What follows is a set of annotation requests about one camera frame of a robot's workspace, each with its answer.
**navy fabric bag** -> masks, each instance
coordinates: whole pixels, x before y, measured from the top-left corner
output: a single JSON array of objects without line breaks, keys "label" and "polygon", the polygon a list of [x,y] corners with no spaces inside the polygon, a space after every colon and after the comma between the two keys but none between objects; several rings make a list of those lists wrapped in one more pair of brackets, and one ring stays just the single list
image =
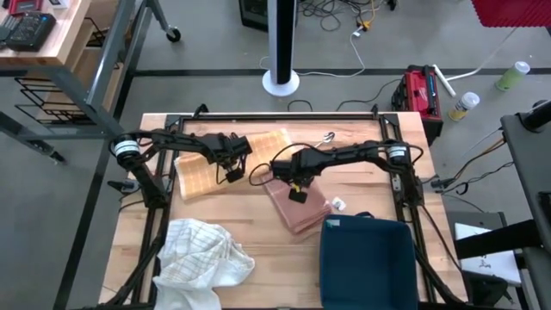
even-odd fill
[{"label": "navy fabric bag", "polygon": [[417,310],[409,227],[394,220],[329,214],[321,230],[319,289],[329,310]]}]

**green bottle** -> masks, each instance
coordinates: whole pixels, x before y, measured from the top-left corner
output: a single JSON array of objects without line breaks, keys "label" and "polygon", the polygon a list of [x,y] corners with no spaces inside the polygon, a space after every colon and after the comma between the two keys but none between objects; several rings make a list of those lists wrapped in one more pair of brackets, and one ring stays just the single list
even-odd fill
[{"label": "green bottle", "polygon": [[514,66],[509,68],[503,76],[496,82],[496,88],[501,91],[507,91],[515,86],[523,77],[530,71],[530,66],[523,62],[517,61]]}]

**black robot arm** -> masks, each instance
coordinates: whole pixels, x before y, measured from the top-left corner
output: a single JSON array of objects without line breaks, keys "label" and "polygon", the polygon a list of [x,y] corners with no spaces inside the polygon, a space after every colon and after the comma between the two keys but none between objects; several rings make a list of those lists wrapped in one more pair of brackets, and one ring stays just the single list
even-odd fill
[{"label": "black robot arm", "polygon": [[[142,139],[149,139],[140,144]],[[140,146],[149,146],[140,153]],[[163,129],[133,131],[124,133],[111,142],[111,149],[117,163],[126,171],[132,172],[138,181],[145,205],[149,208],[163,208],[166,205],[166,190],[160,180],[151,174],[145,162],[162,150],[197,152],[210,164],[217,164],[226,170],[226,180],[235,182],[245,172],[245,157],[252,153],[246,137],[233,133],[230,137],[223,133],[194,134],[171,133]]]},{"label": "black robot arm", "polygon": [[[292,187],[289,199],[304,202],[306,193],[301,192],[300,189],[308,187],[315,176],[321,175],[323,169],[340,164],[373,163],[383,171],[399,175],[399,186],[403,186],[404,203],[418,205],[423,200],[423,191],[420,180],[415,176],[410,147],[396,140],[383,142],[368,140],[361,144],[333,148],[328,151],[309,147],[294,153],[291,160],[273,160],[270,167],[274,178]],[[380,156],[382,152],[386,153],[385,158]]]}]

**concrete floor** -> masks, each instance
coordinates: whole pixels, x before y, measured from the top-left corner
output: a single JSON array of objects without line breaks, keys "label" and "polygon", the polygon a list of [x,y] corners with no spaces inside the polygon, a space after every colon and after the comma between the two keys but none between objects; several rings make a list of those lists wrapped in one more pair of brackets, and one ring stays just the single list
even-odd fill
[{"label": "concrete floor", "polygon": [[[254,69],[267,54],[267,35],[240,24],[238,1],[161,1],[169,22],[178,26],[183,43],[169,44],[153,20],[139,69]],[[342,27],[324,32],[316,17],[300,17],[296,31],[294,65],[297,68],[357,68],[348,43],[354,30],[348,13],[338,16]],[[509,29],[483,28],[469,1],[401,1],[399,9],[377,12],[372,30],[356,41],[368,68],[405,68],[410,64],[437,63],[441,68],[476,67],[507,35]],[[551,66],[551,38],[543,28],[519,29],[491,68],[505,68],[516,60],[533,67]],[[332,111],[342,100],[369,99],[387,81],[398,76],[354,78],[304,77],[289,99],[268,96],[260,77],[137,77],[134,79],[121,125],[128,130],[139,125],[147,112],[190,112],[206,103],[212,111],[285,111],[292,99],[305,99],[315,111]],[[527,76],[515,89],[501,93],[492,84],[497,76],[477,76],[453,83],[458,94],[474,91],[482,103],[458,123],[445,119],[442,137],[431,147],[436,170],[451,175],[465,158],[489,146],[489,139],[464,158],[461,155],[486,133],[499,126],[499,117],[529,109],[548,98],[551,77]],[[23,102],[14,83],[3,79],[2,111],[32,124],[12,106]],[[394,86],[384,89],[377,102],[389,109]],[[440,89],[443,110],[455,99]],[[343,110],[366,110],[361,104]],[[296,106],[294,110],[305,110]],[[82,212],[102,143],[59,141],[53,143],[69,161],[55,166],[46,158],[0,135],[6,177],[0,188],[0,307],[2,309],[48,309],[55,294]],[[502,148],[471,165],[465,177],[493,170],[511,156]],[[111,160],[105,181],[125,176]],[[495,197],[492,192],[501,195]],[[510,223],[530,218],[514,167],[476,183],[464,195],[486,211],[504,211]],[[104,186],[86,243],[83,260],[71,295],[71,307],[94,304],[101,289],[110,241],[115,231],[118,194]],[[470,210],[456,200],[444,198],[448,210]]]}]

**caster wheel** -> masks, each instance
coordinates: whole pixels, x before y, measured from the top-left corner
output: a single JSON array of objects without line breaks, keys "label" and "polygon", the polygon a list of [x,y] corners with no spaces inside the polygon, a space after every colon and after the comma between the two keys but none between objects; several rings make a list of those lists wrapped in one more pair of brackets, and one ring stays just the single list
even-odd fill
[{"label": "caster wheel", "polygon": [[52,155],[50,155],[50,158],[53,160],[54,164],[66,164],[67,161],[65,158],[61,155],[59,155],[58,152],[53,152]]},{"label": "caster wheel", "polygon": [[174,36],[166,34],[166,39],[168,39],[172,43],[178,42],[182,38],[182,35],[180,34],[180,30],[178,30],[178,28],[171,28],[170,30],[172,30],[172,33],[174,34]]}]

